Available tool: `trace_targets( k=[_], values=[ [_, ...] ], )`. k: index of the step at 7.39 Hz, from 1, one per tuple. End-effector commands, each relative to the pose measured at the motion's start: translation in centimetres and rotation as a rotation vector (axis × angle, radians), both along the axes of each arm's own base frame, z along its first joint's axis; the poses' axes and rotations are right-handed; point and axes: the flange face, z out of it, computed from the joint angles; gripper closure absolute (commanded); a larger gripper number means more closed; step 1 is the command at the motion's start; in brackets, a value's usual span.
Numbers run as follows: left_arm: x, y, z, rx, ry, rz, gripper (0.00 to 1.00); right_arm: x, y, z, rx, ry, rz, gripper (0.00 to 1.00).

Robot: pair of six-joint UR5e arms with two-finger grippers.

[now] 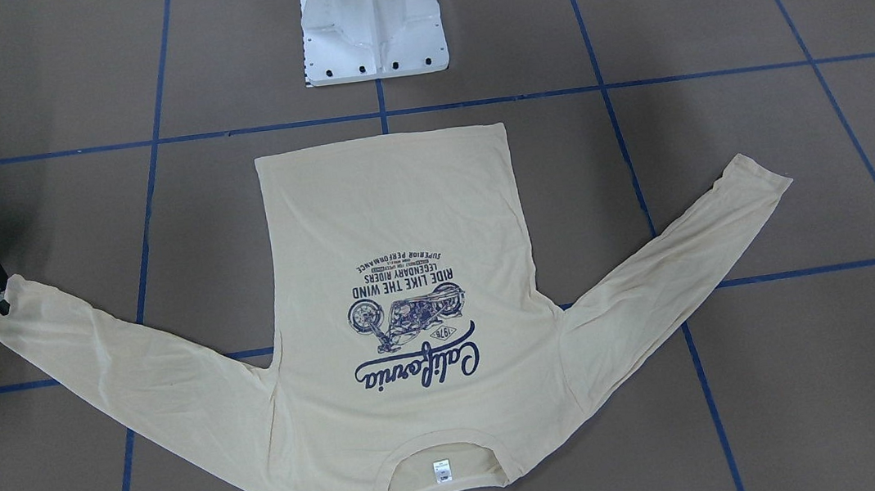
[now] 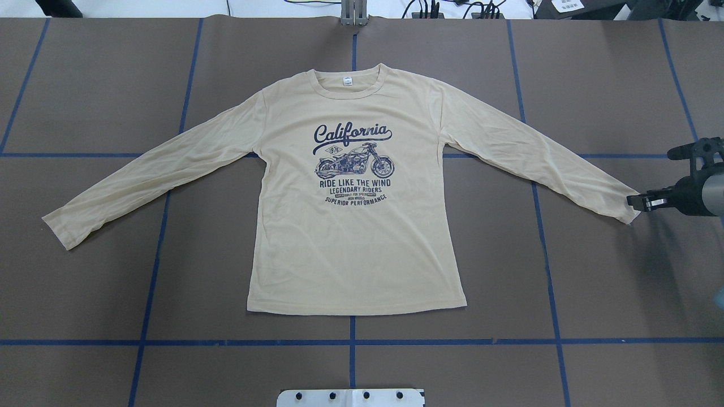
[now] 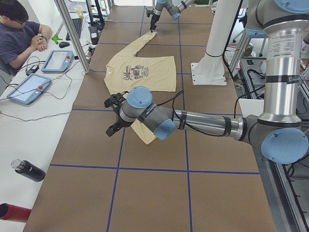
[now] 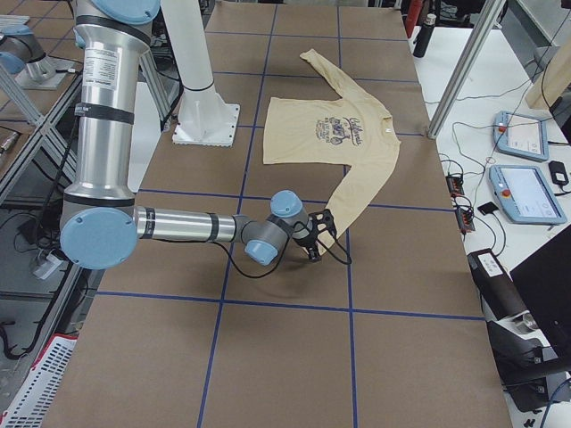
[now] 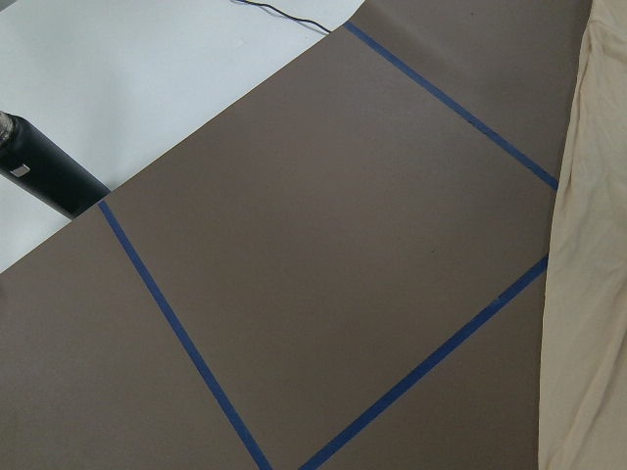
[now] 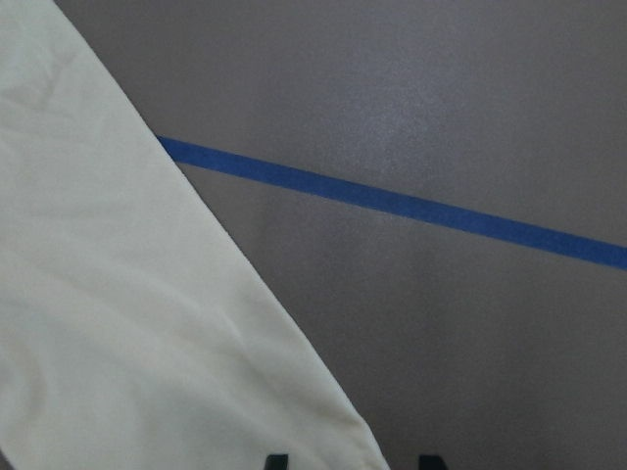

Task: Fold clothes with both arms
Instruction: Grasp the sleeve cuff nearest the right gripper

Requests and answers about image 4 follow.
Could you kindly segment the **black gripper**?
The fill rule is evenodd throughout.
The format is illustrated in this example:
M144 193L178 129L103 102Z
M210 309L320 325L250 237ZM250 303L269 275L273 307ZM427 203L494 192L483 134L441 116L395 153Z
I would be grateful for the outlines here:
M316 211L308 215L308 221L302 226L307 234L299 239L299 245L308 252L310 261L321 261L320 249L327 249L323 234L335 239L335 220L329 209Z

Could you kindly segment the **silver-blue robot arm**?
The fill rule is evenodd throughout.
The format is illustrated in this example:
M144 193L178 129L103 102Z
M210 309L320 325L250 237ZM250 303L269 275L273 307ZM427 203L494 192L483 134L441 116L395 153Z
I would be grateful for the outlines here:
M85 44L78 164L65 189L60 244L83 268L106 269L126 260L141 239L174 243L242 243L263 266L290 242L319 258L321 235L335 234L328 210L308 213L288 190L276 193L262 222L136 205L128 187L139 64L150 48L152 24L165 20L182 97L174 139L230 146L240 108L217 93L196 1L79 1L75 30Z

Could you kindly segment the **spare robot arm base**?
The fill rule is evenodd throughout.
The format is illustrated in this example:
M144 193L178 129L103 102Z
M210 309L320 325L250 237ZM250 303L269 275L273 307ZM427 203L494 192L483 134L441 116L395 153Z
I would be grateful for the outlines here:
M66 76L77 72L73 60L48 55L24 24L1 30L1 65L23 89L55 90Z

